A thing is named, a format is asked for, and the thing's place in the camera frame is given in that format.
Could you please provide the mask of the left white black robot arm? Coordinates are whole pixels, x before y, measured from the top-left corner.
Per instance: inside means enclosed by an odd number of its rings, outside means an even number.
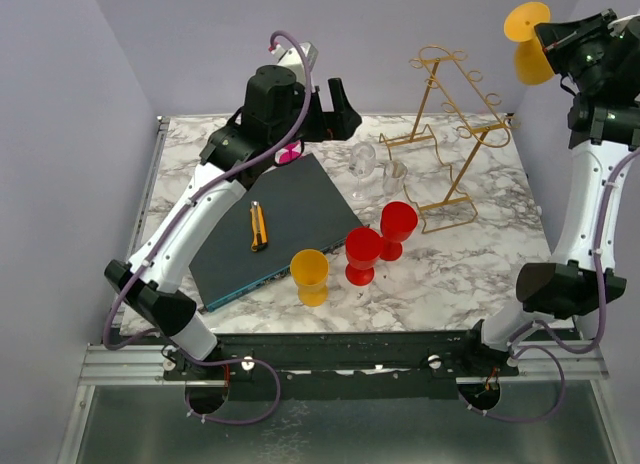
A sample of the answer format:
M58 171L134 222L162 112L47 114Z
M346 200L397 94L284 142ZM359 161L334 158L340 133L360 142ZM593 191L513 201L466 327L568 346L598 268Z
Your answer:
M196 303L180 289L187 272L204 299L221 306L283 272L298 251L335 249L359 224L313 155L275 165L284 145L355 134L362 119L341 80L330 79L329 90L333 107L324 111L302 72L259 68L159 228L127 261L106 268L124 303L186 352L201 379L220 371L222 356Z

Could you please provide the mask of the magenta plastic wine glass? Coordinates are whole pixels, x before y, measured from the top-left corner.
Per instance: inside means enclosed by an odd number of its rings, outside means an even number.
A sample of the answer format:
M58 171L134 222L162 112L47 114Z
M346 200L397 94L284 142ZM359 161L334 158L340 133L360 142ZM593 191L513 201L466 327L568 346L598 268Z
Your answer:
M287 165L292 161L295 161L304 153L305 145L301 140L292 142L283 147L281 153L278 155L275 165L278 167Z

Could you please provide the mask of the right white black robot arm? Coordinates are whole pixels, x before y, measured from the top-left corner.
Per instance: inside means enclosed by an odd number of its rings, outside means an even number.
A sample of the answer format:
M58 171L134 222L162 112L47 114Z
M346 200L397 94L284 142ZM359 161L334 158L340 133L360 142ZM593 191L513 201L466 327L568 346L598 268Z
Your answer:
M639 17L607 9L564 23L549 7L524 3L506 17L505 36L517 43L518 79L538 85L558 75L568 93L571 189L563 229L550 259L527 263L514 304L479 321L465 336L460 363L480 376L513 356L514 346L553 320L575 320L588 345L560 346L573 354L597 347L606 306L626 281L615 274L614 237L624 181L639 156Z

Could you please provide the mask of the clear wine glass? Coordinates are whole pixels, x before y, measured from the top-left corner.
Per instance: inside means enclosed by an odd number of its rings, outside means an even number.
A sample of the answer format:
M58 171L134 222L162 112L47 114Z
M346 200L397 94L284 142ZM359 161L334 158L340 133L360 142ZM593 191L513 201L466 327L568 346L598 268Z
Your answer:
M392 201L403 190L407 174L408 168L401 161L390 160L385 164L382 179L384 203Z
M358 143L353 146L350 154L348 170L356 178L356 185L351 192L354 200L365 198L363 181L369 177L376 167L376 150L369 143Z

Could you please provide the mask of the red plastic wine glass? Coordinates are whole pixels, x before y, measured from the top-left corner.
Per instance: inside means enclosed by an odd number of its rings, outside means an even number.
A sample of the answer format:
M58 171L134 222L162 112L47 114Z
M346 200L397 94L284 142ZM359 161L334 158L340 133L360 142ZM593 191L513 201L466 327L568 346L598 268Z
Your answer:
M381 236L369 227L352 230L345 241L345 276L355 286L366 286L375 275L374 266L383 249Z

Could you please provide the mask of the gold wire glass rack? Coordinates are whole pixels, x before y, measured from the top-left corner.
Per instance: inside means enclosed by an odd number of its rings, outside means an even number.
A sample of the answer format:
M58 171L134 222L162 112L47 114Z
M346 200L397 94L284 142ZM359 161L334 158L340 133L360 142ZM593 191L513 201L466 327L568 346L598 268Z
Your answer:
M429 213L431 211L442 211L459 204L468 204L473 210L473 215L466 222L470 224L476 220L478 217L478 209L474 205L472 197L460 189L460 182L480 148L487 147L490 149L500 149L507 146L512 141L512 117L507 114L500 115L497 112L497 107L502 103L500 96L496 93L483 93L480 90L478 83L483 80L483 75L478 70L465 70L461 65L461 62L466 59L467 54L463 50L450 51L437 45L427 45L421 48L418 51L418 56L410 60L410 65L413 68L422 69L427 72L427 78L425 79L425 91L421 99L412 130L406 135L393 138L389 138L385 134L381 134L379 136L379 142L385 145L389 156L392 156L393 150L398 147L431 141L433 143L435 156L439 165L448 171L450 186L447 193L442 199L431 204L419 204L418 201L411 197L408 188L406 186L402 187L405 197L415 208L419 218L423 222L422 232L424 234L459 227L464 224L460 221L431 229L428 222ZM459 74L462 76L462 79L468 83L473 92L482 101L483 109L486 110L492 118L491 122L478 126L470 124L466 115L459 109L446 86L444 86L438 77L438 69L443 63L447 62L453 63ZM452 163L446 162L442 159L439 141L433 128L430 124L423 123L421 121L428 98L434 90L440 91L444 96L444 101L441 103L441 108L444 113L457 118L458 125L454 127L457 136L462 139L472 139L475 141L474 147L458 171L454 169Z

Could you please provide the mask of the yellow plastic wine glass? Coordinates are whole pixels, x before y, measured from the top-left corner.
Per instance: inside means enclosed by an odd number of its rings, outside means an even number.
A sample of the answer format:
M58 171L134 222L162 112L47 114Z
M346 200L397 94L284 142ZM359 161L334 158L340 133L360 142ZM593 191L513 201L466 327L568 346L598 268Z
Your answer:
M322 252L315 249L299 251L291 260L290 273L304 305L318 307L326 301L329 262Z

